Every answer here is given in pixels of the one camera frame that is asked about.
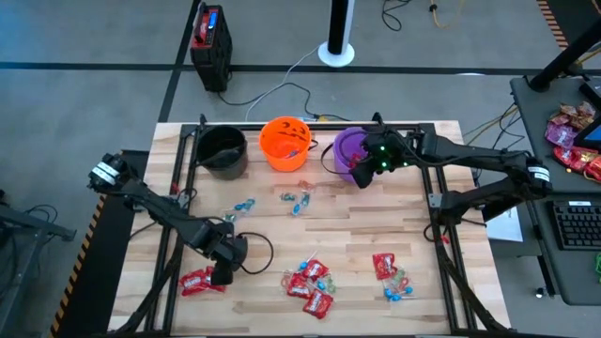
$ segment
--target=white cable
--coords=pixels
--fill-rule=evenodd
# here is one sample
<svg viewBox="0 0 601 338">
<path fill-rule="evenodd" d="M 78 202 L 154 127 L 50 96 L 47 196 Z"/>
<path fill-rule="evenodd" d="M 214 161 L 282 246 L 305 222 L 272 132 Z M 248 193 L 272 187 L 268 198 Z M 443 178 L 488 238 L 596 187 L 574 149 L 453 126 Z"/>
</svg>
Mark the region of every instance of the white cable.
<svg viewBox="0 0 601 338">
<path fill-rule="evenodd" d="M 253 108 L 257 105 L 258 102 L 260 102 L 267 95 L 271 94 L 274 90 L 276 90 L 276 89 L 280 88 L 281 86 L 283 86 L 285 84 L 285 81 L 288 79 L 288 75 L 290 75 L 290 71 L 292 71 L 296 66 L 298 66 L 305 58 L 307 58 L 307 57 L 311 56 L 311 54 L 315 53 L 318 48 L 319 48 L 319 46 L 315 47 L 310 53 L 308 53 L 305 56 L 301 57 L 300 60 L 299 60 L 299 62 L 295 63 L 294 65 L 292 65 L 292 67 L 290 67 L 288 69 L 288 71 L 284 75 L 284 79 L 282 80 L 282 82 L 280 84 L 278 84 L 275 87 L 273 87 L 272 89 L 266 91 L 265 94 L 261 95 L 260 98 L 258 98 L 255 102 L 253 102 L 253 104 L 246 111 L 246 116 L 244 117 L 244 121 L 245 122 L 248 121 L 248 115 L 249 115 L 249 113 L 253 110 Z"/>
</svg>

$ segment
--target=orange pumpkin bucket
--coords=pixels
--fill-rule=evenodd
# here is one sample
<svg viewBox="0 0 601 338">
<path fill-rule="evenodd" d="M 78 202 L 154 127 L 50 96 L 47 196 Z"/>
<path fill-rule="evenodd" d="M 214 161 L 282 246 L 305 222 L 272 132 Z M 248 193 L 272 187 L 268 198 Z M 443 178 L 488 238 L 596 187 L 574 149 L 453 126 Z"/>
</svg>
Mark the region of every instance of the orange pumpkin bucket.
<svg viewBox="0 0 601 338">
<path fill-rule="evenodd" d="M 307 161 L 311 131 L 295 117 L 278 117 L 268 122 L 259 134 L 259 147 L 275 170 L 291 172 Z"/>
</svg>

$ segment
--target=concrete floor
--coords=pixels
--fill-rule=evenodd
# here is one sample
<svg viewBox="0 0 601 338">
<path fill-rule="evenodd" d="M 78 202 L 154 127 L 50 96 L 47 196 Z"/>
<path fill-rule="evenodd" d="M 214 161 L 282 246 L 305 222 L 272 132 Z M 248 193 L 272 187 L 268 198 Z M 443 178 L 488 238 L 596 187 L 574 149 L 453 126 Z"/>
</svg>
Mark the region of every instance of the concrete floor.
<svg viewBox="0 0 601 338">
<path fill-rule="evenodd" d="M 328 2 L 236 0 L 222 4 L 234 40 L 235 64 L 290 65 L 327 36 Z M 0 0 L 0 63 L 173 64 L 192 0 Z M 457 1 L 440 17 L 453 17 Z M 468 1 L 458 26 L 439 30 L 427 0 L 395 13 L 400 33 L 381 22 L 381 2 L 358 0 L 351 42 L 353 65 L 398 67 L 541 68 L 559 52 L 535 0 Z M 305 64 L 319 64 L 316 56 Z M 25 209 L 51 203 L 58 222 L 77 228 L 71 243 L 53 241 L 42 273 L 27 297 L 22 325 L 48 332 L 98 196 L 87 169 L 105 152 L 148 150 L 171 71 L 0 69 L 0 188 Z M 253 98 L 283 73 L 235 73 L 224 94 Z M 507 76 L 407 74 L 292 74 L 312 91 L 309 110 L 366 119 L 459 120 L 464 131 L 501 114 L 512 99 Z M 250 115 L 265 121 L 303 115 L 304 93 L 285 88 Z M 241 121 L 245 107 L 230 107 L 204 91 L 194 72 L 182 72 L 168 120 Z M 524 133 L 521 123 L 513 132 Z M 476 145 L 492 146 L 497 131 Z M 511 142 L 511 137 L 503 141 Z M 516 148 L 528 148 L 527 140 Z M 488 174 L 482 181 L 495 179 Z M 560 298 L 538 300 L 542 284 L 535 259 L 498 258 L 497 268 L 513 327 L 524 332 L 598 336 L 601 308 L 569 307 Z"/>
</svg>

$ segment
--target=keyboard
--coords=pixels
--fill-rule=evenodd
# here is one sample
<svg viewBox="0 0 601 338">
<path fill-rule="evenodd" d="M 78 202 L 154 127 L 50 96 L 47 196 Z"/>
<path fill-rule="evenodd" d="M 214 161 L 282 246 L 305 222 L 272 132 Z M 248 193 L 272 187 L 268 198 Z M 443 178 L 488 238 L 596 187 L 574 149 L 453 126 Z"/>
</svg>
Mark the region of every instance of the keyboard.
<svg viewBox="0 0 601 338">
<path fill-rule="evenodd" d="M 561 250 L 601 251 L 601 204 L 547 202 Z"/>
</svg>

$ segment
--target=wooden table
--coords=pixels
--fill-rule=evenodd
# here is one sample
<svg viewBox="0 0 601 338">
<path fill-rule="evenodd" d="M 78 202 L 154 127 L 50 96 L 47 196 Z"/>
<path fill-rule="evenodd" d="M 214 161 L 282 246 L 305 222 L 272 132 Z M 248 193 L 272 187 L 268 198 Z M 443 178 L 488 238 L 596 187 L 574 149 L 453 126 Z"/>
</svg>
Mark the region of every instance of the wooden table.
<svg viewBox="0 0 601 338">
<path fill-rule="evenodd" d="M 458 122 L 434 123 L 437 134 L 462 142 Z M 157 125 L 145 176 L 145 182 L 156 193 L 168 193 L 180 126 L 178 123 Z M 193 200 L 191 214 L 221 216 L 224 209 L 254 197 L 255 208 L 250 216 L 236 222 L 236 231 L 264 234 L 273 242 L 275 257 L 268 270 L 259 275 L 235 272 L 234 283 L 224 294 L 208 291 L 190 297 L 178 296 L 172 334 L 449 332 L 434 245 L 422 234 L 429 224 L 429 215 L 420 170 L 408 167 L 386 173 L 375 177 L 367 189 L 360 190 L 337 175 L 327 173 L 319 163 L 321 151 L 337 132 L 315 131 L 319 146 L 310 152 L 308 162 L 294 173 L 280 173 L 270 168 L 258 148 L 256 131 L 246 132 L 250 162 L 241 178 L 219 181 L 204 168 L 196 169 L 194 187 L 198 197 Z M 182 184 L 189 158 L 189 155 L 185 157 Z M 331 152 L 325 163 L 333 168 Z M 444 171 L 449 190 L 473 189 L 470 169 L 449 165 Z M 300 179 L 315 183 L 317 188 L 310 206 L 300 217 L 294 218 L 290 216 L 292 205 L 280 201 L 279 195 L 297 192 Z M 466 217 L 482 221 L 476 211 L 470 211 Z M 150 219 L 146 214 L 136 216 L 132 231 L 148 223 Z M 161 229 L 151 227 L 130 242 L 111 329 L 125 323 L 151 287 Z M 497 320 L 509 326 L 485 229 L 462 223 L 457 230 L 471 288 Z M 305 300 L 288 297 L 280 287 L 283 271 L 295 269 L 315 250 L 318 250 L 317 258 L 331 269 L 338 286 L 335 303 L 323 320 L 304 313 Z M 395 253 L 396 263 L 408 272 L 416 299 L 390 303 L 383 298 L 382 284 L 376 280 L 371 256 L 385 252 Z M 249 237 L 244 264 L 247 269 L 260 269 L 269 254 L 265 242 Z M 182 274 L 207 265 L 212 264 L 191 249 L 184 249 Z M 465 327 L 455 286 L 454 297 L 459 322 Z M 157 325 L 162 322 L 161 303 L 159 309 Z"/>
</svg>

